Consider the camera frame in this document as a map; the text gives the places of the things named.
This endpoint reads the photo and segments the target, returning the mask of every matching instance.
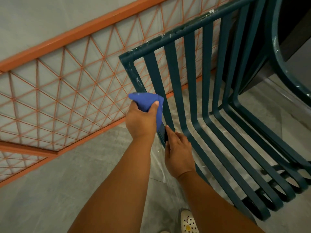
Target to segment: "cleaning cloth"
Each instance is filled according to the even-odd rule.
[[[162,110],[163,110],[163,102],[164,98],[162,96],[159,96],[158,94],[152,94],[152,93],[130,93],[128,97],[135,101],[138,109],[143,112],[148,112],[151,105],[155,102],[159,102],[159,107],[156,114],[156,130],[158,131],[160,129],[160,125],[162,123]]]

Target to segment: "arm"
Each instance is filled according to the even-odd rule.
[[[68,233],[139,232],[149,173],[150,151],[156,133],[156,101],[148,113],[133,101],[125,118],[133,141],[119,163],[98,187]]]
[[[229,204],[195,171],[191,143],[181,133],[165,127],[169,141],[165,165],[185,192],[200,232],[263,232],[250,219]]]

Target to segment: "white shoe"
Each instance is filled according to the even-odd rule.
[[[180,215],[181,233],[199,233],[192,213],[183,210]]]

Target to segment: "dark green chair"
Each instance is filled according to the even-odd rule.
[[[295,195],[297,193],[303,192],[308,188],[308,185],[311,184],[309,179],[302,177],[297,171],[298,169],[305,169],[309,174],[311,174],[310,163],[307,162],[303,157],[301,157],[297,152],[295,152],[288,144],[280,139],[261,121],[259,121],[259,119],[257,119],[252,113],[250,113],[245,107],[243,107],[238,100],[240,85],[245,74],[245,67],[248,62],[248,57],[266,2],[268,2],[266,16],[270,18],[266,22],[266,26],[270,28],[270,31],[268,31],[267,33],[266,42],[268,45],[269,40],[273,40],[272,46],[274,50],[271,52],[274,52],[275,54],[274,58],[276,59],[276,61],[274,62],[274,64],[278,65],[276,66],[276,68],[278,68],[276,72],[279,74],[279,71],[281,71],[280,74],[282,77],[291,78],[288,77],[287,73],[284,73],[284,66],[280,64],[281,60],[279,58],[282,56],[276,53],[276,49],[278,48],[278,44],[276,44],[276,26],[278,11],[282,0],[234,0],[219,7],[214,11],[214,13],[208,13],[199,16],[196,19],[193,19],[188,23],[185,23],[173,29],[172,31],[169,31],[162,36],[154,38],[148,43],[142,44],[141,46],[120,55],[119,57],[137,92],[146,92],[146,89],[134,66],[134,61],[141,57],[144,58],[155,92],[165,98],[163,104],[163,116],[165,118],[165,122],[170,126],[170,128],[174,130],[172,116],[169,110],[168,102],[166,100],[160,71],[154,53],[155,50],[159,49],[160,47],[164,47],[182,132],[192,143],[192,147],[194,148],[194,150],[198,153],[201,160],[205,163],[206,167],[209,169],[217,182],[223,188],[223,190],[230,198],[232,203],[235,205],[235,207],[253,221],[254,218],[252,214],[261,220],[266,220],[270,217],[269,209],[272,211],[279,210],[283,207],[283,202],[291,201],[295,198]],[[247,38],[245,46],[243,47],[243,52],[239,52],[250,5],[254,5],[254,11],[251,15],[252,17],[250,27],[247,32]],[[218,106],[225,56],[227,52],[229,31],[232,27],[232,17],[233,12],[235,11],[238,11],[237,25],[235,27],[222,104]],[[224,136],[224,134],[217,128],[217,126],[211,121],[209,117],[210,113],[208,112],[208,102],[211,78],[213,22],[220,18],[221,25],[218,45],[217,68],[214,82],[211,113],[262,167],[262,174],[270,175],[272,180],[270,180],[269,182],[266,182],[263,179],[262,175],[260,175],[260,173],[251,166],[251,164],[227,139],[227,137]],[[218,137],[218,139],[225,145],[230,153],[236,158],[236,160],[243,166],[243,168],[260,186],[260,188],[257,190],[253,190],[249,186],[249,184],[243,179],[243,177],[234,168],[234,166],[230,163],[226,156],[215,145],[215,143],[202,129],[198,122],[196,106],[196,58],[194,31],[199,28],[203,28],[202,117],[206,125],[212,130],[212,132]],[[247,195],[247,197],[242,200],[237,196],[235,191],[222,176],[220,171],[209,159],[207,154],[200,147],[200,145],[189,132],[189,129],[187,127],[179,68],[177,62],[177,54],[174,42],[175,40],[182,37],[184,38],[185,47],[191,122],[200,137],[205,141],[208,147],[212,150],[215,156],[219,159],[219,161],[223,164],[223,166],[227,169],[227,171],[231,174],[237,184]],[[241,54],[242,58],[240,64],[237,66],[237,58],[239,54]],[[233,88],[233,92],[230,93],[235,70],[238,71],[238,76],[235,86]],[[278,163],[278,166],[272,167],[271,165],[269,165],[268,162],[220,114],[220,110],[224,110],[225,113],[227,113],[258,145],[263,148],[263,150],[265,150],[271,156],[271,158],[273,158]],[[244,122],[236,113],[238,113],[245,121],[247,121],[248,124]],[[163,146],[165,146],[164,125],[161,126],[161,129],[158,132],[158,136]],[[208,183],[208,180],[203,175],[198,166],[196,166],[196,170],[198,174]],[[295,180],[297,185],[292,185],[288,181],[286,181],[286,178],[288,177],[291,177],[293,180]],[[282,192],[277,190],[276,186],[281,188]]]

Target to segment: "hand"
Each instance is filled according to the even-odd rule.
[[[185,135],[174,133],[168,125],[165,129],[169,137],[165,147],[165,165],[169,173],[178,180],[186,172],[195,172],[192,146]]]
[[[159,102],[155,101],[147,113],[138,109],[135,101],[132,101],[125,117],[126,128],[133,140],[139,137],[150,139],[152,142],[156,134],[156,114]]]

